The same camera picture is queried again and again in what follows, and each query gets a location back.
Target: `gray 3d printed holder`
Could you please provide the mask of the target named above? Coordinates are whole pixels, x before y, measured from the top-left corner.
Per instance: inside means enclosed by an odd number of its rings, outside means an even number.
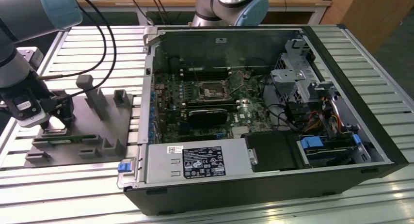
[[[76,85],[92,87],[91,75],[80,75]],[[116,90],[103,95],[100,89],[76,96],[74,101],[75,120],[70,128],[40,130],[26,156],[24,167],[48,167],[84,163],[114,162],[124,159],[132,95]]]

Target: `green circuit board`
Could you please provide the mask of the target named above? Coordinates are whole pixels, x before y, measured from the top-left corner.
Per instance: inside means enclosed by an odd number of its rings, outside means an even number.
[[[231,129],[247,127],[250,132],[270,131],[273,123],[259,96],[263,76],[251,76],[246,70],[233,70],[225,80],[184,81],[168,73],[155,76],[158,109],[160,115],[162,142],[188,142],[234,138]],[[227,121],[209,128],[194,128],[187,122],[188,104],[199,109],[217,109],[214,101],[233,102],[237,109],[229,111]]]

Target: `power supply label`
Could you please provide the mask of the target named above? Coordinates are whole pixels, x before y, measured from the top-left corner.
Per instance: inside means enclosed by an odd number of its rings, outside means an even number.
[[[183,149],[184,178],[226,176],[221,146]]]

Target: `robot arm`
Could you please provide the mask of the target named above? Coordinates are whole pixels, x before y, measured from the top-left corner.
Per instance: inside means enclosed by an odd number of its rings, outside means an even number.
[[[196,0],[192,26],[259,25],[269,0]]]
[[[0,0],[0,98],[23,127],[48,121],[42,99],[55,96],[18,53],[15,43],[78,25],[75,0]]]

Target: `metal slotted table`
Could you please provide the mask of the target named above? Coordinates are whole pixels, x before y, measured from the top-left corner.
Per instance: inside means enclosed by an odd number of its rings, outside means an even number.
[[[12,120],[0,138],[0,223],[413,222],[413,101],[347,30],[335,25],[314,26],[313,29],[412,163],[408,167],[385,178],[366,181],[339,195],[170,216],[144,216],[116,187],[118,162],[24,169],[24,156],[39,128],[20,128]],[[120,54],[116,70],[103,85],[106,94],[123,88],[135,95],[127,157],[138,152],[146,58],[143,30],[139,26],[114,27]],[[96,28],[74,27],[70,32],[58,34],[39,71],[47,75],[87,69],[99,61],[102,52],[103,42]],[[96,83],[107,74],[111,60],[112,55],[108,55],[106,62],[92,72]],[[51,81],[48,87],[64,88],[70,93],[79,90],[75,78]]]

